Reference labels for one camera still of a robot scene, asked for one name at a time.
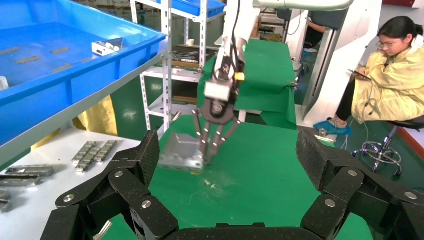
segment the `blue tray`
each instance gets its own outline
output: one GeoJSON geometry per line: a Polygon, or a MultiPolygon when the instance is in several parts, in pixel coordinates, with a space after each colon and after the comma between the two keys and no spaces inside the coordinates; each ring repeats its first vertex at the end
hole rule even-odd
{"type": "Polygon", "coordinates": [[[0,146],[158,54],[166,35],[70,0],[0,0],[0,146]],[[107,56],[92,42],[123,38],[107,56]]]}
{"type": "MultiPolygon", "coordinates": [[[[224,12],[225,6],[225,3],[208,0],[207,17],[211,18],[224,12]]],[[[172,8],[194,16],[200,16],[200,0],[172,0],[172,8]]]]}

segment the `glasses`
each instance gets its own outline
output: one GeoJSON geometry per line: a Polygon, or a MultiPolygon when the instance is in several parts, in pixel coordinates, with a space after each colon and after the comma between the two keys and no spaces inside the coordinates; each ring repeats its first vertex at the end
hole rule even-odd
{"type": "Polygon", "coordinates": [[[381,42],[377,42],[376,46],[377,46],[377,48],[378,48],[378,49],[380,49],[380,50],[383,50],[384,48],[391,49],[391,48],[393,48],[393,46],[394,46],[395,44],[400,43],[400,42],[401,42],[401,40],[396,41],[396,42],[391,42],[391,43],[381,43],[381,42]]]}

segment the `red wall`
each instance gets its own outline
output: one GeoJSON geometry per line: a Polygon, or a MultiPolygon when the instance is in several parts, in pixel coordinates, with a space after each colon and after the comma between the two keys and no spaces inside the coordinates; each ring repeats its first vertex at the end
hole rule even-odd
{"type": "Polygon", "coordinates": [[[385,5],[395,5],[395,6],[404,6],[404,7],[412,7],[416,0],[383,0],[383,4],[385,5]]]}

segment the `yellow cloth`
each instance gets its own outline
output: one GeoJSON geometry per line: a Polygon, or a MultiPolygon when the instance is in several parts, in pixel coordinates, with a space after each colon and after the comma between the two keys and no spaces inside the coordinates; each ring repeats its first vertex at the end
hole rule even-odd
{"type": "Polygon", "coordinates": [[[365,74],[372,81],[356,80],[352,102],[352,116],[359,123],[424,116],[424,47],[410,50],[396,57],[383,52],[369,57],[365,74]]]}
{"type": "Polygon", "coordinates": [[[90,109],[78,116],[82,125],[89,132],[118,135],[117,120],[111,96],[107,96],[90,109]]]}

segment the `robotic arm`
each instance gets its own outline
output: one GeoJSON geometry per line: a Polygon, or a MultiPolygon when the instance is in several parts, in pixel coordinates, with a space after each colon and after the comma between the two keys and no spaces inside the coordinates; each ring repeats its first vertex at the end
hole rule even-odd
{"type": "Polygon", "coordinates": [[[241,82],[245,80],[245,50],[260,14],[260,7],[338,11],[348,8],[354,0],[228,0],[223,42],[219,49],[212,77],[206,82],[203,106],[193,111],[196,133],[200,139],[200,152],[206,164],[218,153],[219,147],[237,129],[241,122],[234,116],[234,106],[241,82]],[[199,113],[206,120],[203,130],[199,113]],[[224,125],[234,121],[232,128],[222,134],[224,125]],[[208,152],[209,129],[218,125],[208,152]]]}

